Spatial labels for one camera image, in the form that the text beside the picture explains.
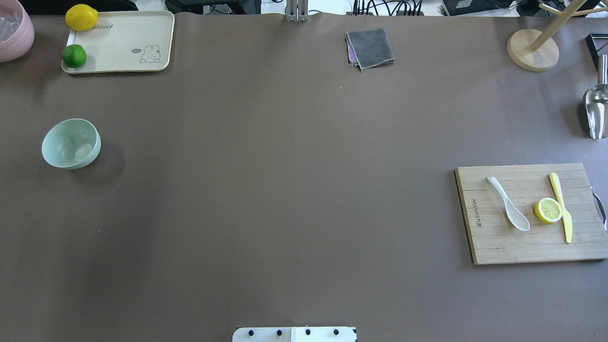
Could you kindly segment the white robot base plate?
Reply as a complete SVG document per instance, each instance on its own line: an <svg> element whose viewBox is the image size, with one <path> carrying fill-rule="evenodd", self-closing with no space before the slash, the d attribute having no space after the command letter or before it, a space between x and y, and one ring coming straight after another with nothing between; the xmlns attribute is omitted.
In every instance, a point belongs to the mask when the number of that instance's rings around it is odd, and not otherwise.
<svg viewBox="0 0 608 342"><path fill-rule="evenodd" d="M233 342L356 342L355 327L293 326L241 327L232 336Z"/></svg>

